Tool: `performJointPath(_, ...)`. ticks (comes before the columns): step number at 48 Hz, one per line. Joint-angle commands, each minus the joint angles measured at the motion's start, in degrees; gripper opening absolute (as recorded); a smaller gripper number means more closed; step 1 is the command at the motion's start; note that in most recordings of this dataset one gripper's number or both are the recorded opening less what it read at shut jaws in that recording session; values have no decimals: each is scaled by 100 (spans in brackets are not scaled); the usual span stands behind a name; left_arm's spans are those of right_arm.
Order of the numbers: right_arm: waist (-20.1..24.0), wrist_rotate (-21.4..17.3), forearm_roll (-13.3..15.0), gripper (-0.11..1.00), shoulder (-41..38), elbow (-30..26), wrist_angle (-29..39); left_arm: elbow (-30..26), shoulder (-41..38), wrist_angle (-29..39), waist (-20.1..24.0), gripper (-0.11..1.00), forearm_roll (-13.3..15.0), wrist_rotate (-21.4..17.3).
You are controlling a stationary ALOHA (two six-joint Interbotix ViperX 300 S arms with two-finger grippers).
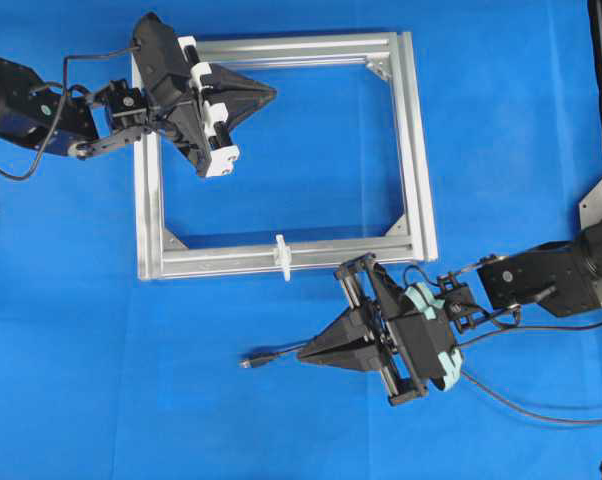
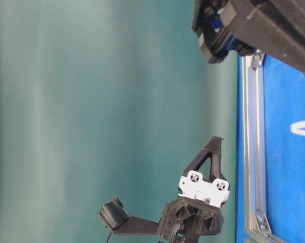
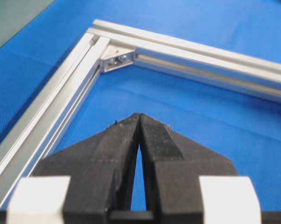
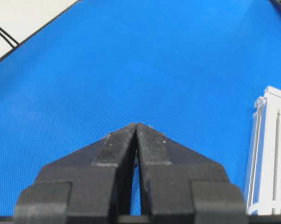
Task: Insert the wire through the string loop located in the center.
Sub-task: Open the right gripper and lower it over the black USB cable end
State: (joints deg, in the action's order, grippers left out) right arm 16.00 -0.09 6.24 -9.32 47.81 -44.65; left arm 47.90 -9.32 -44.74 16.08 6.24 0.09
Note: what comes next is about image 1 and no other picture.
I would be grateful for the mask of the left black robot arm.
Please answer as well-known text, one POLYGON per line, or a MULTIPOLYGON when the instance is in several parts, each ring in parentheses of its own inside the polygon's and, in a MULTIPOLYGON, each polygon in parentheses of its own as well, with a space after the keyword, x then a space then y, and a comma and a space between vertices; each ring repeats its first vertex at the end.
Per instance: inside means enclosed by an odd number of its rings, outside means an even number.
POLYGON ((202 178, 230 174, 240 156, 231 132, 276 98, 274 88, 201 60, 193 43, 133 39, 109 58, 132 54, 139 87, 112 80, 91 91, 45 82, 29 67, 0 58, 0 139, 85 160, 156 133, 202 178))

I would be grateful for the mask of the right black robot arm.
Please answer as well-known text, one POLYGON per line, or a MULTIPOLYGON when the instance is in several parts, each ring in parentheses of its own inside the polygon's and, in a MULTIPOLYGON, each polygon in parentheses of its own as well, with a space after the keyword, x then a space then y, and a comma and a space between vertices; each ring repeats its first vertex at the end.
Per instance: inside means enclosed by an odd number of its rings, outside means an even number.
POLYGON ((347 309, 305 344, 298 361, 381 374, 392 405, 450 390, 461 375, 459 333, 491 322, 520 323, 520 309, 537 304, 557 318, 602 308, 602 220, 572 241, 548 242, 474 265, 493 307, 486 311, 454 272, 400 287, 368 253, 342 263, 335 278, 347 309))

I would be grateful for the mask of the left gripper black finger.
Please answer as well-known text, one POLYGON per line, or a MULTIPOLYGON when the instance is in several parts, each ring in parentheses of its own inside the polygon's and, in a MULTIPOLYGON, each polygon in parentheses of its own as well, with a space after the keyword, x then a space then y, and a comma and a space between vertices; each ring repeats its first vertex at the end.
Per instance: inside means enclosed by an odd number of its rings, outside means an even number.
POLYGON ((210 63, 214 93, 227 93, 254 98, 275 98, 277 90, 218 64, 210 63))
POLYGON ((211 105, 223 103, 228 111, 227 129, 232 131, 252 114, 264 108, 277 96, 276 90, 267 91, 228 91, 211 94, 211 105))

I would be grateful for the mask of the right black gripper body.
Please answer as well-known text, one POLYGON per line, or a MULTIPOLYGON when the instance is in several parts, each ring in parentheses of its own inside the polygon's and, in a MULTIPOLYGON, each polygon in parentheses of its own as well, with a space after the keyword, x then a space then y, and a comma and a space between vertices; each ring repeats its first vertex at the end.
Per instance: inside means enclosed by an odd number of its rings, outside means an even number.
POLYGON ((403 290, 376 262, 372 253, 342 263, 335 272, 335 278, 344 290, 348 308, 363 307, 369 312, 369 333, 365 339, 337 350, 368 344, 377 346, 381 355, 381 369, 378 372, 390 404, 399 405, 426 396, 427 390, 419 394, 412 384, 385 322, 390 315, 399 312, 399 292, 403 290))

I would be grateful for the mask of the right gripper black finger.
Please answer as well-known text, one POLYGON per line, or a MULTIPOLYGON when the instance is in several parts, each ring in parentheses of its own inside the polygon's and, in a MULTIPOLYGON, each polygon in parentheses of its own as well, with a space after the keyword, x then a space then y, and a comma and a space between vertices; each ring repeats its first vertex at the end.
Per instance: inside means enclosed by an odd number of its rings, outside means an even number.
POLYGON ((363 307, 348 308, 319 335, 311 339, 297 354, 309 358, 326 354, 364 340, 369 333, 369 312, 363 307))
POLYGON ((335 367, 358 372, 379 371, 381 355, 376 345, 368 344, 345 350, 323 351, 311 355, 298 355, 301 363, 335 367))

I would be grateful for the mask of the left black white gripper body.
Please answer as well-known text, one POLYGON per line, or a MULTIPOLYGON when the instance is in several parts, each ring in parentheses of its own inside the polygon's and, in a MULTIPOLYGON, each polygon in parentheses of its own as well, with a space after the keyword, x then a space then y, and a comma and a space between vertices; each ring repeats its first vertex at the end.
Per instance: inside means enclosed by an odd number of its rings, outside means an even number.
POLYGON ((199 59, 189 65, 185 52, 172 35, 161 39, 160 44, 165 69, 160 103, 164 109, 172 109, 170 121, 180 132, 186 156, 203 178, 232 173, 240 151, 229 137, 226 104, 209 99, 212 65, 199 59))

